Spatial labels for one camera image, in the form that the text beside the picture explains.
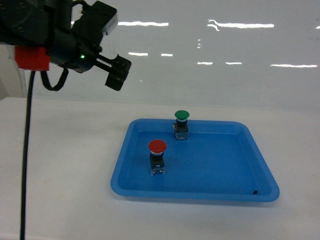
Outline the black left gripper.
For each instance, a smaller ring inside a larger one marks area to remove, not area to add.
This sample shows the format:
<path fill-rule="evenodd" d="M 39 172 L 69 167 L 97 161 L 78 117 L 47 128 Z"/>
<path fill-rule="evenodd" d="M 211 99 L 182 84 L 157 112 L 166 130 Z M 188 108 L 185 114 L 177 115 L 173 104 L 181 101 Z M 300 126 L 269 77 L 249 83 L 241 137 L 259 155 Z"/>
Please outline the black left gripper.
<path fill-rule="evenodd" d="M 56 27 L 49 32 L 47 53 L 50 62 L 64 69 L 84 73 L 93 66 L 109 72 L 105 85 L 120 91 L 131 68 L 132 62 L 117 55 L 108 59 L 100 53 L 105 27 L 73 27 L 65 30 Z"/>

